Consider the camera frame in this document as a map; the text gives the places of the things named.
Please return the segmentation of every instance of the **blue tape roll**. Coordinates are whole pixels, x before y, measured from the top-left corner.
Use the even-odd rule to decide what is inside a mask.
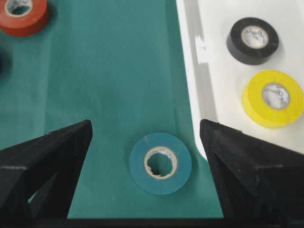
[[[160,147],[168,149],[168,157],[173,166],[171,174],[165,176],[165,179],[152,176],[145,166],[149,157],[147,154],[153,154],[156,148]],[[144,190],[156,195],[166,195],[180,189],[187,182],[191,168],[192,161],[187,147],[178,138],[166,133],[153,133],[143,137],[133,147],[130,155],[130,171],[133,179]]]
[[[0,73],[2,71],[2,66],[3,66],[3,63],[2,63],[2,55],[0,54]]]

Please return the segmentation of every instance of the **tape roll core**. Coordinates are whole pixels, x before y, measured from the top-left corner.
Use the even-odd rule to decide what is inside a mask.
[[[242,103],[247,115],[268,128],[279,128],[298,119],[304,110],[304,95],[287,74],[276,70],[257,73],[245,87]]]
[[[266,62],[278,45],[279,38],[275,29],[258,18],[237,21],[227,38],[227,48],[231,55],[249,65]]]

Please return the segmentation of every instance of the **electrical tape roll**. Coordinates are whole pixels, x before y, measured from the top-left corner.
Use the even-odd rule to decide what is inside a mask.
[[[275,29],[258,18],[243,18],[237,21],[227,38],[231,55],[249,65],[266,62],[278,45],[279,37]]]
[[[2,55],[0,54],[0,73],[2,72],[3,68],[3,60],[2,60]]]
[[[275,98],[276,106],[270,97]],[[256,74],[245,87],[242,103],[247,115],[268,128],[279,128],[298,119],[304,110],[304,95],[287,74],[265,70]]]
[[[27,7],[20,15],[13,11]],[[7,34],[17,37],[33,35],[42,30],[48,22],[47,0],[1,0],[0,28]]]
[[[148,159],[156,153],[167,155],[172,170],[166,176],[157,176],[147,165]],[[192,168],[187,147],[176,137],[167,133],[153,133],[143,137],[133,147],[130,155],[130,172],[135,182],[149,193],[171,194],[188,180]]]

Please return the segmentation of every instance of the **yellow tape roll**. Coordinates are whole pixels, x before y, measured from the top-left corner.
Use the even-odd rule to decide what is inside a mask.
[[[243,91],[243,107],[259,125],[283,127],[298,119],[304,110],[304,95],[290,76],[276,70],[256,74]]]

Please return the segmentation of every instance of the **black 3d-printed jaw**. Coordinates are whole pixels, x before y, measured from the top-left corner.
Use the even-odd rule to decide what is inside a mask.
[[[304,227],[304,155],[208,120],[200,137],[225,218]]]

